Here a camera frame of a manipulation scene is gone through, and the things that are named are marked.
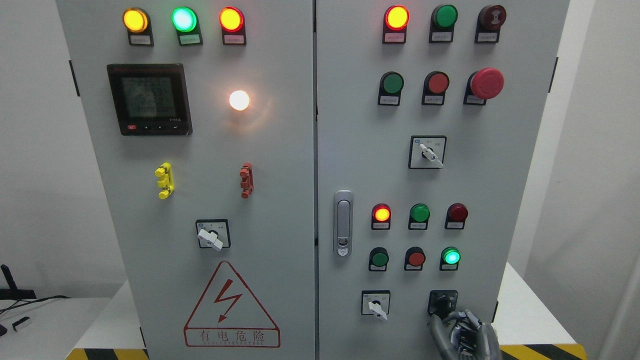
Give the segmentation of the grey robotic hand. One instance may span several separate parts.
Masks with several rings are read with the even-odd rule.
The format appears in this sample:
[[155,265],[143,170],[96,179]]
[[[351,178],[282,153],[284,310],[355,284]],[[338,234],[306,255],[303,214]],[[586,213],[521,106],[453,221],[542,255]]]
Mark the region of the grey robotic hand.
[[444,318],[430,315],[430,333],[443,360],[502,360],[498,335],[491,323],[470,310],[453,311]]

